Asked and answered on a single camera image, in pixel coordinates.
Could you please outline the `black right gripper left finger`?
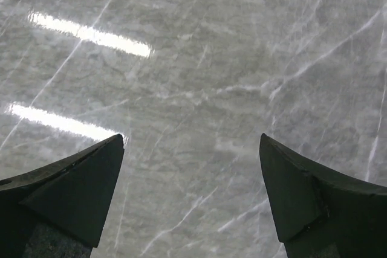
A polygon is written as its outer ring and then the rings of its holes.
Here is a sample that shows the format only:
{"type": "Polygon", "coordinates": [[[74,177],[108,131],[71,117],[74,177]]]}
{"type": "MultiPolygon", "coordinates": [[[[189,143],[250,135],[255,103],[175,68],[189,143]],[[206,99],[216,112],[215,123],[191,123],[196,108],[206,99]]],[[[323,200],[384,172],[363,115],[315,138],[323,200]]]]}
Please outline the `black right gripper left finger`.
{"type": "Polygon", "coordinates": [[[122,166],[123,137],[1,180],[1,257],[90,257],[122,166]]]}

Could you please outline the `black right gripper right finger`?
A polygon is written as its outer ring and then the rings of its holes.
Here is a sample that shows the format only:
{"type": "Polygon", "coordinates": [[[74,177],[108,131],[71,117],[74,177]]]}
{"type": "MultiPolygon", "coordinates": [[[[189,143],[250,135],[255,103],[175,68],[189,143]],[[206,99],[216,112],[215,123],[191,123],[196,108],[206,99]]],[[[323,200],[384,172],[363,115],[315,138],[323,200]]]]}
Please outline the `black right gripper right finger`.
{"type": "Polygon", "coordinates": [[[266,134],[259,159],[288,257],[386,257],[386,187],[321,165],[266,134]]]}

